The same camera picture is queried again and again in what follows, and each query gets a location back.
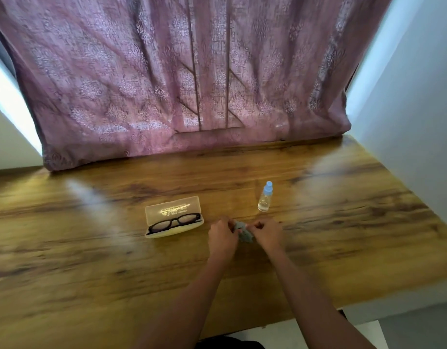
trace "wooden table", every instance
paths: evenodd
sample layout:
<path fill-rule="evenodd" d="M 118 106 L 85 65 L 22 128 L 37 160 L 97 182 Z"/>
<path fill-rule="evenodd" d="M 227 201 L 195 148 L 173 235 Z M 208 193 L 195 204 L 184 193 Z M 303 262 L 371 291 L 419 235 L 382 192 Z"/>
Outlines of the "wooden table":
<path fill-rule="evenodd" d="M 447 279 L 447 226 L 348 136 L 25 170 L 0 176 L 0 349 L 128 348 L 203 267 L 209 223 L 253 219 L 267 180 L 290 256 L 337 307 Z M 144 238 L 145 206 L 193 195 L 202 227 Z M 291 317 L 241 244 L 203 337 Z"/>

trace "left hand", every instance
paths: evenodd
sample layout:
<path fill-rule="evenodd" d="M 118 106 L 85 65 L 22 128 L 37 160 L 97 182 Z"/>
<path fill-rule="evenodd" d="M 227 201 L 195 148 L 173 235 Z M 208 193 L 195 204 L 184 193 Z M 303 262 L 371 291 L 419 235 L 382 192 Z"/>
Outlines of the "left hand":
<path fill-rule="evenodd" d="M 213 223 L 209 230 L 209 259 L 218 259 L 228 263 L 235 255 L 238 247 L 238 234 L 241 229 L 232 232 L 235 221 L 229 217 L 222 217 Z"/>

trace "purple curtain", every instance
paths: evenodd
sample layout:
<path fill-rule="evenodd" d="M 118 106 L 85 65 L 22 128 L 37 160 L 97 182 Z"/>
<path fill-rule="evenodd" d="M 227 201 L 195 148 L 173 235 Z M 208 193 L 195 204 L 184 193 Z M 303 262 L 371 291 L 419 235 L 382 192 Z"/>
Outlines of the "purple curtain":
<path fill-rule="evenodd" d="M 350 129 L 390 0 L 0 0 L 49 170 Z"/>

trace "eyeglass case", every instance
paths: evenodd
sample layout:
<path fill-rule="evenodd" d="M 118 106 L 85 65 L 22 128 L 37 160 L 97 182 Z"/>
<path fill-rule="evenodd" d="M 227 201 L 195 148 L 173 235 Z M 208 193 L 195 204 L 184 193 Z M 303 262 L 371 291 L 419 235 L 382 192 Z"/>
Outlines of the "eyeglass case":
<path fill-rule="evenodd" d="M 172 202 L 165 202 L 146 207 L 146 221 L 148 222 L 148 230 L 145 237 L 148 239 L 157 239 L 164 236 L 175 235 L 185 231 L 197 228 L 204 224 L 204 218 L 201 213 L 201 205 L 199 197 L 193 196 L 188 198 L 177 199 Z M 201 219 L 196 223 L 188 225 L 177 225 L 168 230 L 158 233 L 149 234 L 149 227 L 155 223 L 165 221 L 167 219 L 178 218 L 184 214 L 200 213 Z"/>

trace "clear liquid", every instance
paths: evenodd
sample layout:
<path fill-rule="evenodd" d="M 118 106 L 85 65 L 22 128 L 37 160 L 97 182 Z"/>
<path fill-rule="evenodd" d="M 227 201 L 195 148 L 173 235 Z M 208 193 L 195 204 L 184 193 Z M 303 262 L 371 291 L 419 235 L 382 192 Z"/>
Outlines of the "clear liquid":
<path fill-rule="evenodd" d="M 257 208 L 261 212 L 268 211 L 268 208 L 270 207 L 270 200 L 272 199 L 272 196 L 267 196 L 264 193 L 262 193 L 261 198 L 259 199 L 259 203 L 257 204 Z"/>

